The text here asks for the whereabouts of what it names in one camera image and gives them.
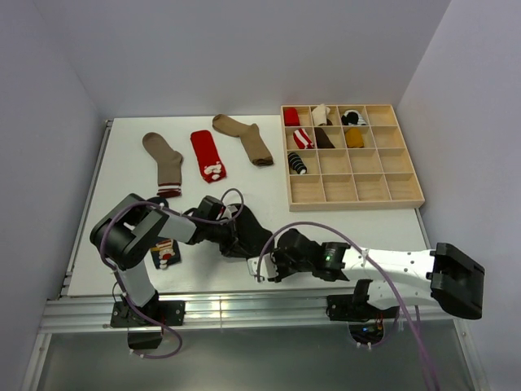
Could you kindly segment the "long black sock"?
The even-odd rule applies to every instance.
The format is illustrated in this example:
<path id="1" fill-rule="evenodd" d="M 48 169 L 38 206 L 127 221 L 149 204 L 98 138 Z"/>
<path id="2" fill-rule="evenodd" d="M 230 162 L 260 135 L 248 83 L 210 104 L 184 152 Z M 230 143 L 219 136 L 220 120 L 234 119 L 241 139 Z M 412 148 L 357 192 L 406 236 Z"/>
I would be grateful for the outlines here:
<path id="1" fill-rule="evenodd" d="M 228 258 L 254 258 L 259 257 L 265 243 L 273 234 L 265 229 L 256 219 L 253 212 L 244 205 L 237 214 L 227 223 L 234 223 L 239 234 L 239 239 L 243 243 L 248 255 L 246 257 Z"/>

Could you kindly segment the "black white striped sock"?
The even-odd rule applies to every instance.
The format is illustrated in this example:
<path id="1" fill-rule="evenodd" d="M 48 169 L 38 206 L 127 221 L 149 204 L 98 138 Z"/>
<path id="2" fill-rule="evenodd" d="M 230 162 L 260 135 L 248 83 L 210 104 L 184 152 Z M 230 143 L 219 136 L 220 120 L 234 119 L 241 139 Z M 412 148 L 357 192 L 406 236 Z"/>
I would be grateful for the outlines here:
<path id="1" fill-rule="evenodd" d="M 288 164 L 291 170 L 299 175 L 306 174 L 308 172 L 308 168 L 305 165 L 304 161 L 296 152 L 289 152 L 287 154 Z"/>

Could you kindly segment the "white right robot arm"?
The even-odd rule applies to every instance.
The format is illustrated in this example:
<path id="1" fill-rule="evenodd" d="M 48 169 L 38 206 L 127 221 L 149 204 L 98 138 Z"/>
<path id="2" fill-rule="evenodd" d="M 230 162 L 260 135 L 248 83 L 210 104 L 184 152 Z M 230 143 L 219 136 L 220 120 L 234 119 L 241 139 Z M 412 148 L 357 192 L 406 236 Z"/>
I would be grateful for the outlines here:
<path id="1" fill-rule="evenodd" d="M 354 283 L 353 293 L 328 301 L 331 319 L 392 318 L 402 306 L 415 305 L 440 307 L 460 319 L 481 319 L 483 313 L 485 269 L 448 243 L 422 251 L 357 249 L 346 242 L 320 244 L 291 228 L 270 240 L 248 267 L 260 282 L 309 273 Z"/>

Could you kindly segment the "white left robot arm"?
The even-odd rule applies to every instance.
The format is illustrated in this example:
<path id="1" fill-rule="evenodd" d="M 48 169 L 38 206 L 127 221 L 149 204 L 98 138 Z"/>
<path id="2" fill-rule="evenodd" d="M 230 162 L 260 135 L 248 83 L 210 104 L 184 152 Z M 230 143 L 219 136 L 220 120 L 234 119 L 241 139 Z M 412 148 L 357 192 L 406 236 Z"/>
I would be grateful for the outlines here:
<path id="1" fill-rule="evenodd" d="M 160 237 L 189 245 L 207 240 L 217 244 L 224 257 L 253 257 L 255 248 L 239 229 L 246 210 L 243 204 L 226 207 L 222 200 L 207 195 L 198 207 L 177 213 L 132 193 L 94 226 L 90 242 L 115 272 L 129 316 L 140 325 L 149 325 L 162 319 L 159 293 L 144 265 L 150 248 Z"/>

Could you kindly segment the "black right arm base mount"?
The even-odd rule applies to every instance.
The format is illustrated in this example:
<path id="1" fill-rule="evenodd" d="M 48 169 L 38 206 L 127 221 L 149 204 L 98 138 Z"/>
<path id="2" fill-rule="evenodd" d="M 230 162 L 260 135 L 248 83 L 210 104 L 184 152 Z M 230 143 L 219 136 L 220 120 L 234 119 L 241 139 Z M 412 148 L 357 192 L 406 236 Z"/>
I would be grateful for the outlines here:
<path id="1" fill-rule="evenodd" d="M 370 279 L 359 280 L 350 294 L 326 297 L 326 316 L 331 322 L 348 324 L 348 338 L 357 349 L 371 351 L 398 332 L 400 308 L 385 310 L 369 303 Z"/>

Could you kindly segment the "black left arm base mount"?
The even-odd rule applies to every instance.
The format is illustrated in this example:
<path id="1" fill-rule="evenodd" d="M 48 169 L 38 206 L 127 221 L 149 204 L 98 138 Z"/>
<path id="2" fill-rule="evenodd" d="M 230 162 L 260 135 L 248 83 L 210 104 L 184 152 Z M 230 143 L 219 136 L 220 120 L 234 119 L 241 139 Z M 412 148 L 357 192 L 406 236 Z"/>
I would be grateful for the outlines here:
<path id="1" fill-rule="evenodd" d="M 184 301 L 157 300 L 142 308 L 142 312 L 156 322 L 166 326 L 181 326 L 185 315 Z M 134 350 L 153 350 L 160 346 L 164 331 L 136 332 L 139 327 L 154 327 L 155 324 L 138 316 L 129 306 L 127 300 L 121 298 L 112 308 L 110 327 L 127 329 L 128 346 Z"/>

